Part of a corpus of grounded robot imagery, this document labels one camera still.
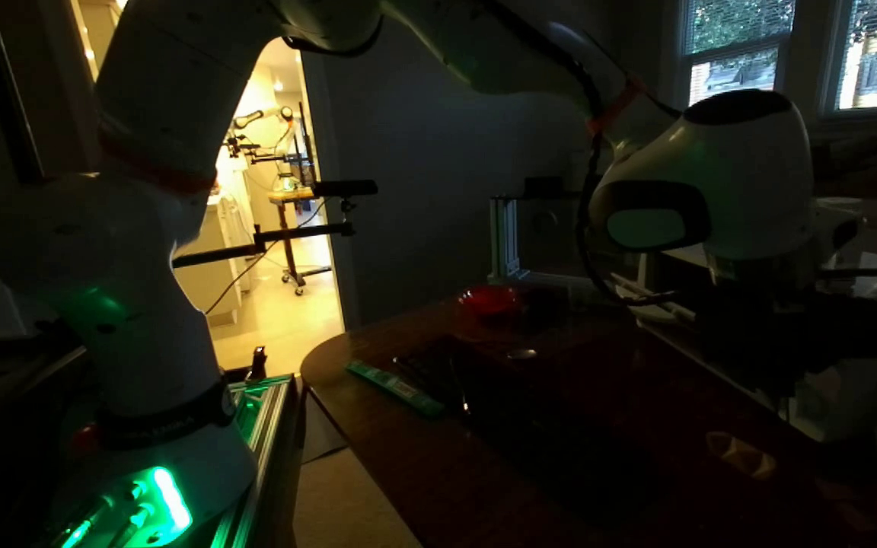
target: table surface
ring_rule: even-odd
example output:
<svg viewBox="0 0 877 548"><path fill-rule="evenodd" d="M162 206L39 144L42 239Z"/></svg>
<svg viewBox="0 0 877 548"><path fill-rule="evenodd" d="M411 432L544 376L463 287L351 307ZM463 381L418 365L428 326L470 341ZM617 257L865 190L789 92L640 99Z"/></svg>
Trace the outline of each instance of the table surface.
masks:
<svg viewBox="0 0 877 548"><path fill-rule="evenodd" d="M395 368L459 341L507 378L537 385L580 416L630 439L659 470L654 497L617 525L573 511L463 416L415 413L346 376L353 360ZM560 315L480 323L455 301L320 345L302 381L422 546L847 546L877 539L877 479L827 473L816 448L623 317ZM724 432L777 464L753 479L710 452ZM562 470L575 452L558 452Z"/></svg>

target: white wall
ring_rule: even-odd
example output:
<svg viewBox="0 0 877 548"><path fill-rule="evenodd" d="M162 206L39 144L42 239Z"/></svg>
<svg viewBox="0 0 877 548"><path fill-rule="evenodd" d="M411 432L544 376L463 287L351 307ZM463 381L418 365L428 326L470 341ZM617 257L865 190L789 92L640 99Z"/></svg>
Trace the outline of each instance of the white wall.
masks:
<svg viewBox="0 0 877 548"><path fill-rule="evenodd" d="M400 25L359 59L307 56L304 69L322 176L382 187L335 251L346 326L484 280L488 197L523 176L582 176L589 134L569 104L474 96Z"/></svg>

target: floor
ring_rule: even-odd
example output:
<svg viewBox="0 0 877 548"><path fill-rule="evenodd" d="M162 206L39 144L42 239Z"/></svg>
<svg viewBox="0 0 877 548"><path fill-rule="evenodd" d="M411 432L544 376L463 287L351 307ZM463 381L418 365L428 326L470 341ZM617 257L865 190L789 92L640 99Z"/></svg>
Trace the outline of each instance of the floor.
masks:
<svg viewBox="0 0 877 548"><path fill-rule="evenodd" d="M330 264L325 239L294 242L297 267ZM274 247L244 280L244 306L235 323L213 323L221 368L249 365L261 345L268 376L297 376L302 360L337 336L340 307L335 274L307 276L302 297L282 280L282 251ZM297 548L408 548L418 539L359 467L353 452L307 407L307 448L294 501Z"/></svg>

